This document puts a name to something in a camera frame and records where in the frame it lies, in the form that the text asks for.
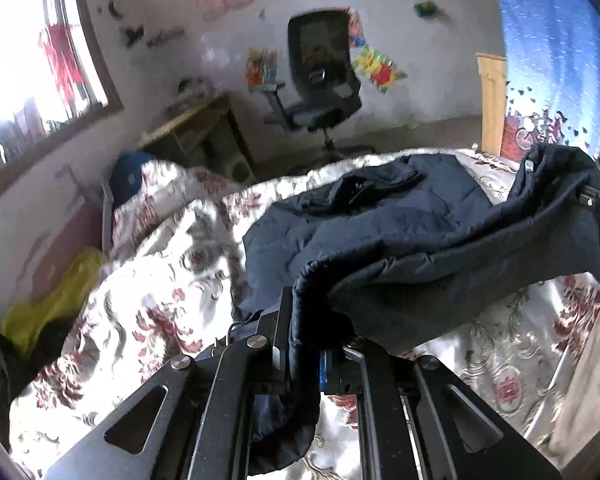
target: desk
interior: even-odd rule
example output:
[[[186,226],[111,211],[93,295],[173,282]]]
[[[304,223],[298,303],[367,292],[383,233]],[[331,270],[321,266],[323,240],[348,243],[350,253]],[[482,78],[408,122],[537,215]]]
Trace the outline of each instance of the desk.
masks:
[[[177,117],[142,134],[138,149],[184,168],[206,166],[240,183],[253,180],[253,159],[224,94],[200,99]],[[240,162],[247,168],[237,175],[227,174],[232,173],[228,169],[232,163]]]

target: window frame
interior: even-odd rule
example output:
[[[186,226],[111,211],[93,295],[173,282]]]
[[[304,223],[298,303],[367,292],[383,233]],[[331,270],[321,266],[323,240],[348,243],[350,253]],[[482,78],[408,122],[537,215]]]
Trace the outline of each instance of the window frame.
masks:
[[[93,61],[102,88],[107,96],[107,104],[103,107],[96,108],[95,110],[90,110],[86,114],[61,126],[58,131],[52,133],[46,139],[40,140],[40,142],[37,142],[28,152],[1,168],[0,196],[15,184],[27,171],[47,155],[55,151],[59,146],[68,140],[71,140],[98,121],[118,113],[123,109],[120,96],[113,85],[113,80],[111,79],[109,69],[104,61],[100,45],[96,38],[87,0],[76,0],[76,4],[78,16],[80,17],[80,26],[84,33],[84,39],[86,40],[91,60]]]

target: black office chair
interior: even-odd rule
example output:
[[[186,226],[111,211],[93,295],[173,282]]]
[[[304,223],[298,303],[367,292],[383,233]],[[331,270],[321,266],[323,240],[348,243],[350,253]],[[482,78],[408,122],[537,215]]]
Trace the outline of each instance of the black office chair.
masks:
[[[336,149],[327,130],[336,127],[360,110],[360,81],[349,58],[349,13],[346,10],[316,10],[294,16],[288,25],[291,77],[301,101],[284,107],[278,91],[285,83],[258,85],[255,91],[266,95],[273,113],[265,124],[279,124],[286,132],[306,128],[322,130],[326,154],[309,164],[295,166],[289,174],[345,158],[375,153],[372,146]]]

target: yellow cloth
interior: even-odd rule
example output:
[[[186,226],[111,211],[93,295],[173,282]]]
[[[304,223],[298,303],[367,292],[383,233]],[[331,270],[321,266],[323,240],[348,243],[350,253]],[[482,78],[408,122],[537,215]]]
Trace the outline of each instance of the yellow cloth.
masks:
[[[43,301],[36,304],[26,301],[9,309],[0,326],[2,335],[22,355],[28,356],[49,321],[77,316],[98,279],[100,266],[106,261],[105,255],[100,251],[85,249],[67,269],[58,288]]]

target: wall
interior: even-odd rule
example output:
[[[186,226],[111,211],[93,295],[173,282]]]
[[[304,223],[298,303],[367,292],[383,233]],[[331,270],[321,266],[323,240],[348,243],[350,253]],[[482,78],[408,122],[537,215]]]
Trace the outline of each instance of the wall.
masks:
[[[159,49],[124,47],[120,24],[106,13],[108,1],[88,0],[88,6],[124,110],[62,144],[0,197],[0,319],[14,301],[44,296],[77,251],[99,240],[100,213],[86,203],[83,189],[99,186],[118,153],[160,113],[176,82]],[[147,34],[154,30],[143,0],[115,1],[129,23],[144,23]]]
[[[367,41],[390,56],[408,74],[386,95],[363,82],[363,108],[334,131],[334,138],[401,126],[411,121],[436,121],[480,114],[480,81],[476,52],[504,54],[498,0],[434,0],[447,19],[426,22],[413,5],[423,0],[255,0],[205,23],[196,0],[148,0],[161,26],[181,25],[192,31],[174,49],[183,73],[202,74],[232,93],[238,121],[256,160],[315,145],[320,136],[284,134],[265,126],[269,112],[262,95],[250,95],[244,83],[248,46],[282,53],[280,77],[288,79],[286,22],[289,17],[319,7],[359,10]],[[262,19],[259,14],[264,10]],[[295,92],[287,87],[283,100]]]

